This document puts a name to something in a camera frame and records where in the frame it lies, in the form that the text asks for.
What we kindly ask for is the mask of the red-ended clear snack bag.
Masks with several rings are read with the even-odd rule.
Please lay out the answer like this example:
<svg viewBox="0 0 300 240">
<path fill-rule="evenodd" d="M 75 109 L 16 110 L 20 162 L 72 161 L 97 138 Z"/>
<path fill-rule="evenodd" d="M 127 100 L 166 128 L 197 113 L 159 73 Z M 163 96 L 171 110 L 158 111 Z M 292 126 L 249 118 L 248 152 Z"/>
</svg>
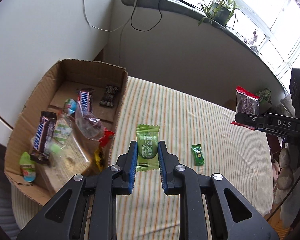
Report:
<svg viewBox="0 0 300 240">
<path fill-rule="evenodd" d="M 241 86 L 236 87 L 236 113 L 259 114 L 259 96 Z"/>
</svg>

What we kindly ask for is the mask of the dark green candy wrapper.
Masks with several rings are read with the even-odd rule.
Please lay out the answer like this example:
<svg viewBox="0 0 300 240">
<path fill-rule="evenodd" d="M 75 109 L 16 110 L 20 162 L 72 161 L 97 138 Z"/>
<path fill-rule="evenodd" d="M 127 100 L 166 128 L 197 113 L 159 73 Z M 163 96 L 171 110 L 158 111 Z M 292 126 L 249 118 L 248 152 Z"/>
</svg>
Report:
<svg viewBox="0 0 300 240">
<path fill-rule="evenodd" d="M 196 166 L 202 166 L 205 164 L 202 146 L 201 144 L 195 144 L 191 146 L 191 151 L 194 157 L 194 163 Z"/>
</svg>

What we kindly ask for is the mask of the light green round candy packet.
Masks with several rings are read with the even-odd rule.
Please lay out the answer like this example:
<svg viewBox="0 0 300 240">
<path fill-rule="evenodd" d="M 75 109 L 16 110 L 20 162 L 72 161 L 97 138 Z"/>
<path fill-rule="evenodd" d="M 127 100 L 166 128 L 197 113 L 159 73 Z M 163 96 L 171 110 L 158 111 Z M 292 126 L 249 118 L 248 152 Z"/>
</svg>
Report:
<svg viewBox="0 0 300 240">
<path fill-rule="evenodd" d="M 159 126 L 139 124 L 136 127 L 136 138 L 138 145 L 137 171 L 150 171 L 159 168 L 158 143 Z"/>
</svg>

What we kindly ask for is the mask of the black candy wrapper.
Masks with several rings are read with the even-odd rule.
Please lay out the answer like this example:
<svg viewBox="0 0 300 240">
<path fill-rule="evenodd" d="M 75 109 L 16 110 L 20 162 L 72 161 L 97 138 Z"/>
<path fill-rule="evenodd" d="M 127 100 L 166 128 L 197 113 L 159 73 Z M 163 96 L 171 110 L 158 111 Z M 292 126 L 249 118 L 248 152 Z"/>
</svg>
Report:
<svg viewBox="0 0 300 240">
<path fill-rule="evenodd" d="M 103 107 L 109 107 L 113 108 L 114 107 L 114 99 L 116 95 L 119 92 L 119 87 L 117 86 L 110 86 L 107 85 L 105 88 L 104 95 L 102 96 L 102 99 L 100 100 L 99 105 Z"/>
</svg>

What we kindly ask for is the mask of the yellow candy wrapper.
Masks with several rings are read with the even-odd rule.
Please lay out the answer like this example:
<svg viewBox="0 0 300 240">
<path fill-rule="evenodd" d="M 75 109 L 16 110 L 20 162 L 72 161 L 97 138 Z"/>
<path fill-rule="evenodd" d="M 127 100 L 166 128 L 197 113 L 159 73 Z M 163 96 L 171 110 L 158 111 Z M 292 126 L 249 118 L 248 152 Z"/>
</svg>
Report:
<svg viewBox="0 0 300 240">
<path fill-rule="evenodd" d="M 97 148 L 94 151 L 94 162 L 99 172 L 102 172 L 105 168 L 105 159 L 102 148 Z"/>
</svg>

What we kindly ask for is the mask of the orange blue egg snack packet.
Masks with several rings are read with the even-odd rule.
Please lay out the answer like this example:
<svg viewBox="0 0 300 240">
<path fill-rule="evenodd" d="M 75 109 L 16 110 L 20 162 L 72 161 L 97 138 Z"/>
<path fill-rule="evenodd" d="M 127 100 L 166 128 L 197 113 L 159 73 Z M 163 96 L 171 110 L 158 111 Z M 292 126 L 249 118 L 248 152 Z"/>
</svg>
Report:
<svg viewBox="0 0 300 240">
<path fill-rule="evenodd" d="M 68 98 L 64 103 L 63 113 L 67 115 L 73 115 L 75 114 L 76 107 L 77 107 L 77 102 L 72 98 Z"/>
</svg>

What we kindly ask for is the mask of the green blue nut snack packet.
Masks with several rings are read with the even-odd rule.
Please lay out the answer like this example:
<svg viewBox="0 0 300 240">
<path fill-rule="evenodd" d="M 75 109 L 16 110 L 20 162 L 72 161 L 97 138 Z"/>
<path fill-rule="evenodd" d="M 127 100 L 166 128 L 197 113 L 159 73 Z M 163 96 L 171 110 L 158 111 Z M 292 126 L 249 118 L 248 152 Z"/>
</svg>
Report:
<svg viewBox="0 0 300 240">
<path fill-rule="evenodd" d="M 35 162 L 31 160 L 30 155 L 25 151 L 19 160 L 20 170 L 26 182 L 32 183 L 36 179 Z"/>
</svg>

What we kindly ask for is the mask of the green printed box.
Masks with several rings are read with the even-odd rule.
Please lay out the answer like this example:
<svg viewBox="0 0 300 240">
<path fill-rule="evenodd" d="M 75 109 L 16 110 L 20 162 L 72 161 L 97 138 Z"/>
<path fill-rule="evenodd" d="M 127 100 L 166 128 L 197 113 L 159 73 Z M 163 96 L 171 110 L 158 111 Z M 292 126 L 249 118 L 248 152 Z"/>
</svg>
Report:
<svg viewBox="0 0 300 240">
<path fill-rule="evenodd" d="M 269 88 L 264 88 L 259 90 L 255 95 L 259 98 L 259 104 L 269 102 L 271 98 L 271 90 Z"/>
</svg>

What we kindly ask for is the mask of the striped tablecloth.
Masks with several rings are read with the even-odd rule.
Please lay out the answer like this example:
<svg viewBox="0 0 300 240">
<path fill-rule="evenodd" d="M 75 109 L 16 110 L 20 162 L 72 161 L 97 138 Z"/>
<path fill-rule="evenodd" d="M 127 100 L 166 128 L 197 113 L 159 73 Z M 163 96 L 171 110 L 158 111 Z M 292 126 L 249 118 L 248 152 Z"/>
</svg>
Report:
<svg viewBox="0 0 300 240">
<path fill-rule="evenodd" d="M 159 139 L 182 164 L 207 176 L 221 173 L 260 214 L 266 215 L 273 205 L 267 137 L 234 125 L 234 116 L 234 111 L 195 96 L 128 77 L 106 165 L 114 164 L 119 155 L 127 152 L 139 124 L 159 126 Z M 202 146 L 202 166 L 194 163 L 191 146 L 195 144 Z M 39 206 L 21 192 L 14 197 L 18 225 L 25 226 Z"/>
</svg>

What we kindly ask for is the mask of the clear bag red seal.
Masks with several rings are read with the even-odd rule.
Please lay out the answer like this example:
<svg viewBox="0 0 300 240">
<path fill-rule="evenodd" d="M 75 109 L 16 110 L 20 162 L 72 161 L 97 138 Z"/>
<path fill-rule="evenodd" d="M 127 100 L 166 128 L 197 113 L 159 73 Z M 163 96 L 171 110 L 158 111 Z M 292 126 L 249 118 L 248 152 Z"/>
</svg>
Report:
<svg viewBox="0 0 300 240">
<path fill-rule="evenodd" d="M 84 109 L 79 101 L 77 101 L 75 111 L 75 123 L 87 139 L 98 141 L 101 148 L 105 148 L 115 135 L 103 125 L 99 118 Z"/>
</svg>

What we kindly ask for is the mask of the bread in clear bag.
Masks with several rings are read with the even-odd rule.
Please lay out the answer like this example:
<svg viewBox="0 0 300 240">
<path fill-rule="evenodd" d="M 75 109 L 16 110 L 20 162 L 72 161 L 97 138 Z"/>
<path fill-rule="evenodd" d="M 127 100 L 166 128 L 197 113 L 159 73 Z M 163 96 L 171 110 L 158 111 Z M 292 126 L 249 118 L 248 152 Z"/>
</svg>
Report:
<svg viewBox="0 0 300 240">
<path fill-rule="evenodd" d="M 38 164 L 38 170 L 47 190 L 55 194 L 74 175 L 88 175 L 93 169 L 93 159 L 79 143 L 73 118 L 57 115 L 55 130 L 49 145 L 49 164 Z"/>
</svg>

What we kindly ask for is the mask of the cardboard box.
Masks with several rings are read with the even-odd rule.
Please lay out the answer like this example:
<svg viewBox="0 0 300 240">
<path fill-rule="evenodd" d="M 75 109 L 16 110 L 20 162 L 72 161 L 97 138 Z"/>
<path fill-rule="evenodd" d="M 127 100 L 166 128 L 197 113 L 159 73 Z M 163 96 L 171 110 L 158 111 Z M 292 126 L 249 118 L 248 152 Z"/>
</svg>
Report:
<svg viewBox="0 0 300 240">
<path fill-rule="evenodd" d="M 5 174 L 45 205 L 75 174 L 99 173 L 109 158 L 128 74 L 100 61 L 54 64 L 28 98 L 10 136 Z"/>
</svg>

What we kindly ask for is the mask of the Snickers bar upper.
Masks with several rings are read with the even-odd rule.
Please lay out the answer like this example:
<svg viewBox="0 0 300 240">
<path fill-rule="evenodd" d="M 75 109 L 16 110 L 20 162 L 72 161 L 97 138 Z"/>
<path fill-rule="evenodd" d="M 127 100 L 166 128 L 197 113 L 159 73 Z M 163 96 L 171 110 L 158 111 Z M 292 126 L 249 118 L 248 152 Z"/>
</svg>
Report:
<svg viewBox="0 0 300 240">
<path fill-rule="evenodd" d="M 82 88 L 77 91 L 76 117 L 93 116 L 93 92 L 92 88 Z"/>
</svg>

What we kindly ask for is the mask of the potted spider plant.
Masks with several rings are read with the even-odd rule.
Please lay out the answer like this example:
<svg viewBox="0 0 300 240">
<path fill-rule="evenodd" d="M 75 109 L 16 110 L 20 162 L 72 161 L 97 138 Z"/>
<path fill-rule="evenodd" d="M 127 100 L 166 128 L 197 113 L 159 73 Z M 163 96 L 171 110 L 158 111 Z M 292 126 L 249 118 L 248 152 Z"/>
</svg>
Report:
<svg viewBox="0 0 300 240">
<path fill-rule="evenodd" d="M 235 0 L 205 0 L 207 3 L 200 2 L 200 7 L 204 16 L 198 21 L 198 26 L 204 22 L 217 22 L 225 27 L 227 23 L 233 18 L 233 27 L 237 18 L 237 10 L 239 9 Z"/>
</svg>

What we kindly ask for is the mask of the white cabinet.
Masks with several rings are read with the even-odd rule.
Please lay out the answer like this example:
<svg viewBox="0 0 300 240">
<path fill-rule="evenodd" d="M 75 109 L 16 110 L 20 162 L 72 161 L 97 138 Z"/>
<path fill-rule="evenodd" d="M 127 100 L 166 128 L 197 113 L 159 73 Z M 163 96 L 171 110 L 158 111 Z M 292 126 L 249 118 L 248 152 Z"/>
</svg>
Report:
<svg viewBox="0 0 300 240">
<path fill-rule="evenodd" d="M 54 63 L 92 60 L 105 47 L 112 6 L 113 0 L 2 0 L 0 116 L 9 125 Z"/>
</svg>

